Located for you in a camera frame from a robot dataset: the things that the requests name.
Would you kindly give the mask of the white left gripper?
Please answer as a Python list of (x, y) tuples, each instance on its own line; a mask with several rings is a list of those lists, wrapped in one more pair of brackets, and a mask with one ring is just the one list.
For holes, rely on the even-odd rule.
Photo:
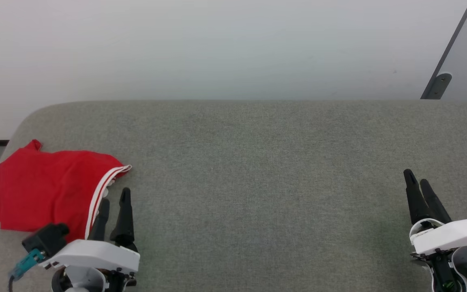
[(72, 241), (41, 264), (56, 270), (52, 292), (124, 292), (137, 285), (140, 254), (128, 187), (122, 189), (117, 222), (110, 235), (115, 245), (104, 242), (109, 210), (110, 202), (103, 198), (89, 240)]

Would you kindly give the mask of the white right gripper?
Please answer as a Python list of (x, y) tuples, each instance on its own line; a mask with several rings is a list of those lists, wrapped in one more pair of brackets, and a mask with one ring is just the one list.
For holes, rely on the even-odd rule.
[(421, 179), (419, 185), (410, 169), (403, 175), (412, 223), (411, 260), (428, 266), (452, 266), (452, 254), (467, 247), (467, 219), (452, 221), (427, 179)]

